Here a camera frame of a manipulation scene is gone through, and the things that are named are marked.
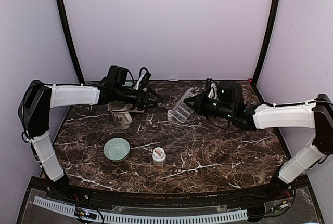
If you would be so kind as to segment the clear plastic pill organizer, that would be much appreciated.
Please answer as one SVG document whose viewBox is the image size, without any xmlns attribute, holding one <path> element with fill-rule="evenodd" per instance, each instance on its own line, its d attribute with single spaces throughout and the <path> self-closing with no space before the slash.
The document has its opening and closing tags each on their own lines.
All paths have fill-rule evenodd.
<svg viewBox="0 0 333 224">
<path fill-rule="evenodd" d="M 184 103 L 184 100 L 194 96 L 192 93 L 193 87 L 187 89 L 184 94 L 180 97 L 179 101 L 172 108 L 172 117 L 178 120 L 180 123 L 185 123 L 186 120 L 193 113 L 193 110 Z"/>
</svg>

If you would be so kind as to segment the white pill bottle orange label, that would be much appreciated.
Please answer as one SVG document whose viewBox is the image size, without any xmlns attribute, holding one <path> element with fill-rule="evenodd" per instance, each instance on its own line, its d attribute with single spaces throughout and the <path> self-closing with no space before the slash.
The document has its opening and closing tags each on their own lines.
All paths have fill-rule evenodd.
<svg viewBox="0 0 333 224">
<path fill-rule="evenodd" d="M 152 152 L 153 165 L 156 169 L 164 169 L 166 165 L 166 153 L 162 147 L 154 148 Z"/>
</svg>

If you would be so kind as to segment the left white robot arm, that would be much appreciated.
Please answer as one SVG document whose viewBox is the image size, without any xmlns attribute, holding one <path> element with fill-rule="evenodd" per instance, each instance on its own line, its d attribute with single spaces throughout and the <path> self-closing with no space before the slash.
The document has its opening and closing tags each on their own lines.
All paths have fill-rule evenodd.
<svg viewBox="0 0 333 224">
<path fill-rule="evenodd" d="M 50 113 L 54 108 L 74 105 L 107 105 L 123 102 L 132 108 L 145 110 L 163 103 L 163 98 L 142 80 L 133 86 L 125 82 L 111 82 L 104 78 L 88 84 L 49 84 L 33 80 L 24 93 L 18 108 L 23 132 L 22 139 L 30 144 L 36 162 L 46 176 L 56 182 L 53 193 L 62 201 L 73 197 L 73 189 L 65 182 L 65 172 L 60 165 L 51 141 Z"/>
</svg>

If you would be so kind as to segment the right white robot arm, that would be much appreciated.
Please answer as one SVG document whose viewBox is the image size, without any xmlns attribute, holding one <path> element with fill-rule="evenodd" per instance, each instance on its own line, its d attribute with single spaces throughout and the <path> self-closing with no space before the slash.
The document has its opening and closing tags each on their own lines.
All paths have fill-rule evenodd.
<svg viewBox="0 0 333 224">
<path fill-rule="evenodd" d="M 244 104 L 209 98 L 205 93 L 186 98 L 184 103 L 198 115 L 220 117 L 242 130 L 300 127 L 315 135 L 279 169 L 265 189 L 270 200 L 278 199 L 300 174 L 320 159 L 332 155 L 332 102 L 325 94 L 316 99 L 290 104 Z"/>
</svg>

